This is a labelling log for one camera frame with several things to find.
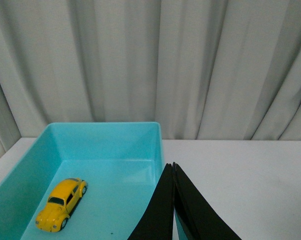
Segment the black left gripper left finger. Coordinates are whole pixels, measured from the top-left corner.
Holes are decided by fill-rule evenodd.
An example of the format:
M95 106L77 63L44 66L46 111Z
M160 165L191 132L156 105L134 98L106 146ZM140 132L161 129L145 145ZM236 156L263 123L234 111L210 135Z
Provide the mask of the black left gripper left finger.
M128 237L130 240L173 238L175 182L173 167L166 164L148 206Z

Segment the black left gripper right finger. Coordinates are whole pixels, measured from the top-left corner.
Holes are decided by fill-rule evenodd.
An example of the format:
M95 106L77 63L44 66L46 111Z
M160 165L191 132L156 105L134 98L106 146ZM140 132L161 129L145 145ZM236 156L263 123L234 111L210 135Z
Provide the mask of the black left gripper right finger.
M190 178L173 163L174 208L180 240L237 240L239 236L222 220Z

